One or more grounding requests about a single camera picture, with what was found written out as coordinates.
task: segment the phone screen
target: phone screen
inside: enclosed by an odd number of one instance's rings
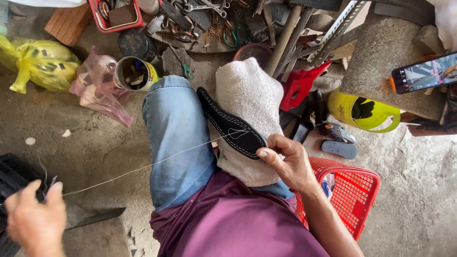
[[[402,82],[409,91],[457,81],[457,54],[451,54],[400,70]]]

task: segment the red plastic part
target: red plastic part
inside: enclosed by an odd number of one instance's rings
[[[313,86],[313,81],[319,77],[330,64],[331,62],[326,62],[312,70],[293,70],[283,86],[284,97],[282,98],[279,108],[288,112],[290,109],[299,106],[303,99],[309,94],[309,91]]]
[[[111,27],[111,24],[108,21],[103,19],[103,16],[98,11],[98,3],[101,0],[89,0],[90,9],[92,10],[92,15],[94,16],[95,24],[97,28],[103,33],[111,33],[111,32],[118,32],[128,28],[134,27],[144,27],[143,18],[141,17],[140,7],[138,6],[137,0],[131,0],[132,4],[135,6],[138,14],[138,20],[135,23],[131,23],[128,25]]]
[[[345,166],[334,160],[310,157],[309,162],[319,184],[327,174],[335,173],[335,188],[330,202],[348,231],[355,240],[358,240],[381,184],[379,175],[374,171]],[[302,198],[297,192],[295,196],[297,197],[296,213],[308,228]]]

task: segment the white pebble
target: white pebble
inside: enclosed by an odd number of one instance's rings
[[[26,139],[26,144],[27,145],[33,145],[37,140],[34,138],[28,138]]]
[[[69,130],[67,129],[67,130],[65,130],[65,133],[64,133],[62,136],[66,138],[66,137],[68,137],[68,136],[70,136],[70,135],[71,135],[71,131],[69,131]]]

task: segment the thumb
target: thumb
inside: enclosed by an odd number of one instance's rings
[[[64,199],[62,198],[63,187],[64,184],[62,182],[56,182],[51,186],[46,194],[46,205],[59,205],[64,203]]]
[[[277,173],[283,173],[282,171],[285,168],[285,162],[281,160],[278,153],[273,151],[270,148],[259,148],[256,152],[257,156],[259,156],[266,164],[272,166]]]

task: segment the blue jeans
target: blue jeans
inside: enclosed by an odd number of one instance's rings
[[[154,83],[143,102],[153,163],[210,141],[207,119],[191,84],[179,76]],[[211,144],[204,144],[152,166],[151,196],[155,211],[184,204],[208,183],[217,170]],[[293,193],[282,182],[252,187],[289,199]]]

